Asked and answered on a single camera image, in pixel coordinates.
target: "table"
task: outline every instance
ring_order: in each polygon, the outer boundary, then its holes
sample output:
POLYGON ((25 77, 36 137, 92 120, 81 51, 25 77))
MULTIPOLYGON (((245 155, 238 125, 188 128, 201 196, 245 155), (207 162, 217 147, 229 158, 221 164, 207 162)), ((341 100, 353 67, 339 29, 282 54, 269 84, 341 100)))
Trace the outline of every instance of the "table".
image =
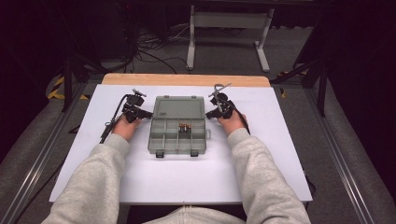
MULTIPOLYGON (((255 120, 249 124, 252 134, 260 137, 270 148, 277 166, 299 199, 302 202, 312 201, 274 90, 266 77, 154 74, 105 76, 103 85, 96 87, 49 201, 56 200, 70 175, 99 143, 105 122, 114 114, 123 94, 129 93, 132 88, 148 95, 141 107, 150 111, 157 95, 184 92, 184 95, 202 95, 206 98, 213 91, 212 85, 228 82, 233 84, 224 92, 249 119, 255 120)), ((207 98, 205 111, 213 107, 207 98)), ((207 140, 205 155, 192 158, 190 155, 167 154, 165 158, 157 159, 148 151, 150 121, 144 119, 132 140, 133 150, 125 159, 120 202, 152 205, 241 203, 225 133, 215 119, 205 122, 206 128, 212 132, 211 139, 207 140)))

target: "person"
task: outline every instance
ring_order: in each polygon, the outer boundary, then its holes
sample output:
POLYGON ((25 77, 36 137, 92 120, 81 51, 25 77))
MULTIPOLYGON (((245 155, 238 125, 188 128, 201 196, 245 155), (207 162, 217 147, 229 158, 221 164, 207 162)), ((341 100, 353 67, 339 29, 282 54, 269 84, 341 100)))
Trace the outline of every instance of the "person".
MULTIPOLYGON (((303 204, 277 169, 270 151, 261 140, 248 134, 238 114, 234 111, 229 119, 218 121, 232 149, 247 223, 310 223, 303 204)), ((43 223, 117 223, 124 157, 140 122, 136 119, 128 123, 125 117, 118 120, 107 140, 97 145, 72 174, 43 223)), ((245 221, 213 209, 183 206, 149 223, 245 221)))

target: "gray sleeve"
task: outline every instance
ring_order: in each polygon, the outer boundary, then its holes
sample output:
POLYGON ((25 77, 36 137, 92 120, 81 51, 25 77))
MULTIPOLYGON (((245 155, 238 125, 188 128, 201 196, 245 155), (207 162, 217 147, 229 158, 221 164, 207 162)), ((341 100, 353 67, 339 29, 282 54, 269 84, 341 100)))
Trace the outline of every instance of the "gray sleeve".
POLYGON ((116 223, 124 157, 130 148, 116 134, 97 145, 72 174, 43 223, 116 223))
POLYGON ((247 223, 310 223, 303 204, 277 169, 270 151, 246 129, 230 134, 247 223))

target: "hand-mounted camera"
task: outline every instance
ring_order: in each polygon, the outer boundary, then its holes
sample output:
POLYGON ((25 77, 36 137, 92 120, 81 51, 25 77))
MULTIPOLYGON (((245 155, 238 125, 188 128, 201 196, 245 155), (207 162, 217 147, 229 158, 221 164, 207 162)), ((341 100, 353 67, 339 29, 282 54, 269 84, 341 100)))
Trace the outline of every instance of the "hand-mounted camera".
POLYGON ((145 94, 143 94, 140 91, 137 91, 133 89, 134 95, 132 94, 125 94, 122 99, 120 100, 119 106, 116 109, 116 112, 114 113, 113 118, 111 119, 110 122, 106 123, 105 130, 102 133, 101 136, 101 141, 100 143, 104 143, 107 136, 110 134, 111 130, 113 130, 114 125, 116 124, 117 120, 116 116, 120 110, 120 106, 122 102, 126 98, 126 102, 122 108, 122 115, 125 115, 126 119, 128 122, 132 123, 136 119, 151 119, 152 113, 148 112, 146 110, 140 109, 139 106, 141 106, 145 100, 143 99, 142 96, 146 97, 145 94))
POLYGON ((224 88, 230 86, 231 83, 228 83, 227 85, 222 85, 222 84, 216 84, 215 85, 215 91, 209 95, 209 97, 213 96, 213 98, 210 100, 210 102, 213 105, 216 105, 217 108, 209 111, 206 113, 206 117, 208 119, 213 119, 213 118, 221 118, 223 117, 224 119, 229 119, 231 115, 233 114, 233 110, 235 109, 235 105, 231 100, 228 100, 228 96, 220 92, 224 88))

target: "clear plastic organizer box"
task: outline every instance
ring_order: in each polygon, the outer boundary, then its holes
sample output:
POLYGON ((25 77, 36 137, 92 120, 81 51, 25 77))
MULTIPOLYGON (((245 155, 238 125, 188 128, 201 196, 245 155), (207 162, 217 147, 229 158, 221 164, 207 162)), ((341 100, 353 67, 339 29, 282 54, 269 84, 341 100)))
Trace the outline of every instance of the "clear plastic organizer box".
POLYGON ((158 96, 152 115, 148 151, 164 154, 190 154, 206 151, 205 104, 201 96, 158 96))

